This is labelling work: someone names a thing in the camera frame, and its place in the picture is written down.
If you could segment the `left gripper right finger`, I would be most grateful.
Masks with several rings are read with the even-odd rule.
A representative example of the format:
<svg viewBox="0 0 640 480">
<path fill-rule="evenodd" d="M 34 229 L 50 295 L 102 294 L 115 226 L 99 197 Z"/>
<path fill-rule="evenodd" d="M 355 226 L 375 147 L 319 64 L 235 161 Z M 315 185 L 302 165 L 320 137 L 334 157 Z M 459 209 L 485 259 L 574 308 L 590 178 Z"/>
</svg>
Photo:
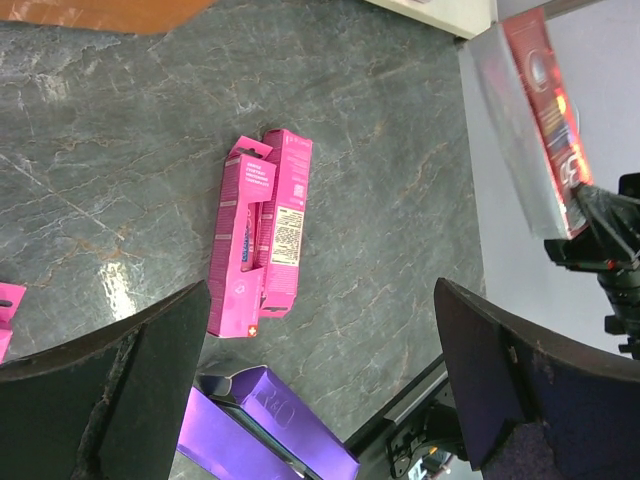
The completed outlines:
<svg viewBox="0 0 640 480">
<path fill-rule="evenodd" d="M 440 278 L 434 305 L 466 454 L 486 479 L 636 479 L 639 363 Z"/>
</svg>

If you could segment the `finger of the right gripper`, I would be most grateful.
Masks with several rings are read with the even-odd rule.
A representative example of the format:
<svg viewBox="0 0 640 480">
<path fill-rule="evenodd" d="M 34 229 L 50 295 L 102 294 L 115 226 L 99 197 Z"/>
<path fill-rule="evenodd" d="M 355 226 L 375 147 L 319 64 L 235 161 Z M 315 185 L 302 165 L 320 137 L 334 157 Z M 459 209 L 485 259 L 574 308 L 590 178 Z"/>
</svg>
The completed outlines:
<svg viewBox="0 0 640 480">
<path fill-rule="evenodd" d="M 608 259 L 639 259 L 638 199 L 585 183 L 577 186 L 573 195 Z"/>
</svg>

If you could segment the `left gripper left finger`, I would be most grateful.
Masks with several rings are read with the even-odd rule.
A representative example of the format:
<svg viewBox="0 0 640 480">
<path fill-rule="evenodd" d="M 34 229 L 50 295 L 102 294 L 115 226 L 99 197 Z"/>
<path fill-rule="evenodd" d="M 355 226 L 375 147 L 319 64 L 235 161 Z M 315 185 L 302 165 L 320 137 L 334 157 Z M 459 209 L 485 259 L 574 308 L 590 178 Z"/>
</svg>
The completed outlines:
<svg viewBox="0 0 640 480">
<path fill-rule="evenodd" d="M 168 478 L 209 310 L 200 281 L 3 364 L 2 478 Z"/>
</svg>

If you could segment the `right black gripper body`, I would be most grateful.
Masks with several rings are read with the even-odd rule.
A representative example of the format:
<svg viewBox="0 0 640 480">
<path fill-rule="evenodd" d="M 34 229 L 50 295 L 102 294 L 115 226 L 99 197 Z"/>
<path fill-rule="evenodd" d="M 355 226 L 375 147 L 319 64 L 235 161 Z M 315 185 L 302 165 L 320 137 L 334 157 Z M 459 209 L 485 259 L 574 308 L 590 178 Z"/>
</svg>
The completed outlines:
<svg viewBox="0 0 640 480">
<path fill-rule="evenodd" d="M 639 200 L 639 175 L 620 177 L 618 191 Z M 546 240 L 544 248 L 550 260 L 570 271 L 589 272 L 597 275 L 600 287 L 605 291 L 613 313 L 604 319 L 604 330 L 610 335 L 624 335 L 627 342 L 619 351 L 639 358 L 639 259 L 610 260 L 601 252 L 589 224 L 571 240 Z"/>
</svg>

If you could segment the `red 3D toothpaste box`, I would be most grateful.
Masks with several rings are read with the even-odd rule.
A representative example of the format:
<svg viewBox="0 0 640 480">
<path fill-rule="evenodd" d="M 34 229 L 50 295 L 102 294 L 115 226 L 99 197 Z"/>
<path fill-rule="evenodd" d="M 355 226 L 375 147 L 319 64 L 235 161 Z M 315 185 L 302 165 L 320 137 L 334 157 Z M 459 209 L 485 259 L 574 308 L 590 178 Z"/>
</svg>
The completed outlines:
<svg viewBox="0 0 640 480">
<path fill-rule="evenodd" d="M 587 220 L 573 191 L 593 176 L 543 8 L 491 26 L 467 51 L 530 231 L 575 238 Z"/>
</svg>

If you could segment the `pink labelled toothpaste box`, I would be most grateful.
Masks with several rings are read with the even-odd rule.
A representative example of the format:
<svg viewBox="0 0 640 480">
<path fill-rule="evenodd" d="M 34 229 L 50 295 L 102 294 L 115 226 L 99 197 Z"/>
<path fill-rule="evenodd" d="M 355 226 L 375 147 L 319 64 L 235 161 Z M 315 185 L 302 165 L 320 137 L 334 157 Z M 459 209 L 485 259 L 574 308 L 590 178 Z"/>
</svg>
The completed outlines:
<svg viewBox="0 0 640 480">
<path fill-rule="evenodd" d="M 297 296 L 313 142 L 277 129 L 266 132 L 263 143 L 272 148 L 267 161 L 276 166 L 276 175 L 272 197 L 261 211 L 256 260 L 264 280 L 259 315 L 282 318 Z"/>
</svg>

